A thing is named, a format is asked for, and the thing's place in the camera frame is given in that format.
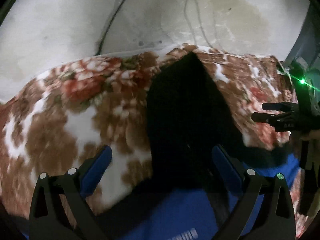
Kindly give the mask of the blue and black garment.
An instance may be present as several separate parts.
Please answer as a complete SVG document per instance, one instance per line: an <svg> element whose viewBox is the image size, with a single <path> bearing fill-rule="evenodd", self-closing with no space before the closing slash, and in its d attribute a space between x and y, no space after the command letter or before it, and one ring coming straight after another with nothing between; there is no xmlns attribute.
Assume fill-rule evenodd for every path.
<svg viewBox="0 0 320 240"><path fill-rule="evenodd" d="M99 216L108 239L214 239L238 201L213 149L261 176L293 182L284 148L247 147L200 59L190 53L157 76L146 98L152 175Z"/></svg>

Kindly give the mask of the floral brown red blanket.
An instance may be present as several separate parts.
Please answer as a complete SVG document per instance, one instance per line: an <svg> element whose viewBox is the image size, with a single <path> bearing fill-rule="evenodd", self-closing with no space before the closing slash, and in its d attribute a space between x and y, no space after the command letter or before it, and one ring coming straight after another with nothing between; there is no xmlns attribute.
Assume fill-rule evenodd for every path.
<svg viewBox="0 0 320 240"><path fill-rule="evenodd" d="M29 238L29 214L41 173L60 176L79 168L103 146L112 160L86 202L99 216L127 197L152 175L146 133L146 98L154 79L172 64L194 53L222 94L247 147L268 151L284 148L293 156L286 165L295 215L295 239L313 239L317 213L299 213L304 171L303 140L315 140L319 129L302 136L296 112L268 111L263 103L298 103L290 71L274 56L236 55L223 50L183 44L170 51L132 56L100 55L62 64L27 83L1 106L1 224L14 238ZM295 129L276 132L251 119L253 113L291 113Z"/></svg>

